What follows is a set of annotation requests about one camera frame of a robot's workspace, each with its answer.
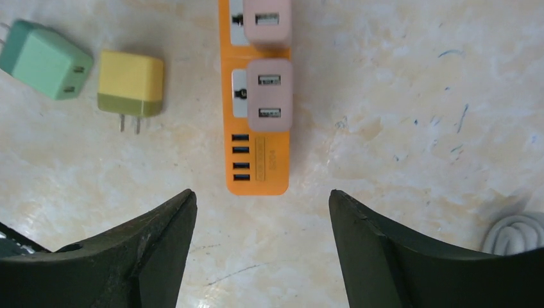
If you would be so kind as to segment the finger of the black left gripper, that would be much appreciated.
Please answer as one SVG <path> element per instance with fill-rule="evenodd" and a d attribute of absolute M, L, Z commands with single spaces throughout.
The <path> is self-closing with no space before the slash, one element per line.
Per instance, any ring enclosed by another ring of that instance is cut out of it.
<path fill-rule="evenodd" d="M 1 258 L 43 252 L 43 247 L 1 223 Z"/>

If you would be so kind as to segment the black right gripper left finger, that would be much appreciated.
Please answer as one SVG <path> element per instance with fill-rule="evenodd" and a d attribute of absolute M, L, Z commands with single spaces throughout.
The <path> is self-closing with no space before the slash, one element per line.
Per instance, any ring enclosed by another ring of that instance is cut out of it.
<path fill-rule="evenodd" d="M 187 189 L 55 252 L 1 258 L 1 306 L 175 307 L 197 211 Z"/>

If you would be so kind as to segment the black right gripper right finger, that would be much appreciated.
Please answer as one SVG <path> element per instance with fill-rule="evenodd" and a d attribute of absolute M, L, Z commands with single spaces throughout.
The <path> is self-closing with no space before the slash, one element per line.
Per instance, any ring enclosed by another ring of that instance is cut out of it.
<path fill-rule="evenodd" d="M 421 234 L 340 190 L 330 219 L 351 307 L 542 307 L 543 214 L 498 220 L 481 251 Z"/>

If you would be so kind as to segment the orange power strip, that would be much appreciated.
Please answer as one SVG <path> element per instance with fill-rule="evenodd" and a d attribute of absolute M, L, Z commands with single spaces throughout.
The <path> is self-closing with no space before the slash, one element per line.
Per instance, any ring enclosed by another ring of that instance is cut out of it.
<path fill-rule="evenodd" d="M 291 47 L 251 45 L 244 34 L 242 2 L 218 3 L 226 186 L 238 196 L 281 195 L 289 186 L 291 129 L 250 130 L 246 68 L 252 60 L 263 58 L 286 58 L 292 63 Z"/>

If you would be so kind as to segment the pink plug adapter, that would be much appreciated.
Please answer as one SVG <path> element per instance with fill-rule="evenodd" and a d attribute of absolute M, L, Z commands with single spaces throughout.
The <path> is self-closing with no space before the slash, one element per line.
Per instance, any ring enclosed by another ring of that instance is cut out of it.
<path fill-rule="evenodd" d="M 293 65 L 286 58 L 252 60 L 246 68 L 248 125 L 253 132 L 288 132 L 293 125 Z"/>
<path fill-rule="evenodd" d="M 293 34 L 291 0 L 244 0 L 244 34 L 257 49 L 289 49 Z"/>

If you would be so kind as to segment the yellow plug adapter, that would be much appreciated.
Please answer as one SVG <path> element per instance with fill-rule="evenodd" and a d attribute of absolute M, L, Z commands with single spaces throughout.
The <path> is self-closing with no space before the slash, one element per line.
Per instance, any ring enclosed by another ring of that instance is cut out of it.
<path fill-rule="evenodd" d="M 99 57 L 98 108 L 119 116 L 120 131 L 126 117 L 133 117 L 138 135 L 143 119 L 162 112 L 164 79 L 162 59 L 104 49 Z"/>

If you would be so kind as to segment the green plug adapter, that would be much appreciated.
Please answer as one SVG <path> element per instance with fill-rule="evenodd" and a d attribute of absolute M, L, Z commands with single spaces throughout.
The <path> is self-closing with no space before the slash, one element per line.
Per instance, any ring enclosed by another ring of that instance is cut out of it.
<path fill-rule="evenodd" d="M 92 55 L 53 28 L 17 19 L 1 23 L 1 70 L 53 100 L 74 99 L 87 81 Z"/>

